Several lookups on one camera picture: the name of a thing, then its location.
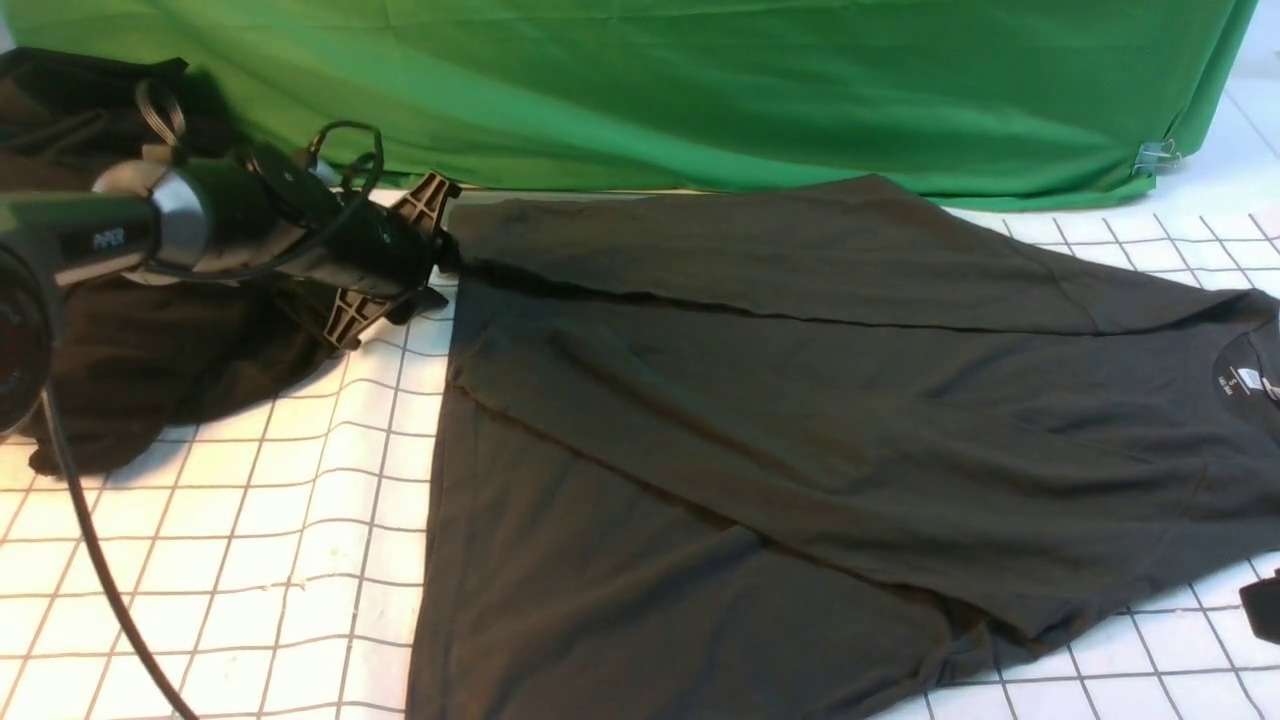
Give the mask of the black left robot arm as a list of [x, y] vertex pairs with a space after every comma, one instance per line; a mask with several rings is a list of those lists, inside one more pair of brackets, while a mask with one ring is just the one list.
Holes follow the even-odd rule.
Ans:
[[461, 187], [435, 172], [390, 206], [372, 183], [330, 190], [266, 143], [223, 159], [147, 146], [83, 192], [3, 196], [3, 429], [26, 421], [63, 334], [61, 290], [108, 275], [230, 283], [289, 278], [335, 290], [320, 328], [339, 350], [379, 320], [404, 323], [456, 245], [444, 229]]

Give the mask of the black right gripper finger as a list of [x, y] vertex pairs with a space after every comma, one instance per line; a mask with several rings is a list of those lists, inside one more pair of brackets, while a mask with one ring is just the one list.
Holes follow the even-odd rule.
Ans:
[[1254, 638], [1279, 646], [1280, 643], [1280, 577], [1276, 569], [1238, 591], [1242, 611]]

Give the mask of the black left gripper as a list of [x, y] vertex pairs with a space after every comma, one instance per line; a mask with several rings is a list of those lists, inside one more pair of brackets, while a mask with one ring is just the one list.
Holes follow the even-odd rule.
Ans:
[[333, 190], [280, 150], [242, 150], [236, 160], [268, 210], [266, 233], [248, 240], [236, 279], [283, 274], [335, 287], [323, 291], [330, 346], [355, 351], [379, 322], [404, 325], [449, 306], [428, 281], [453, 243], [443, 220], [460, 184], [433, 172], [387, 208], [362, 191]]

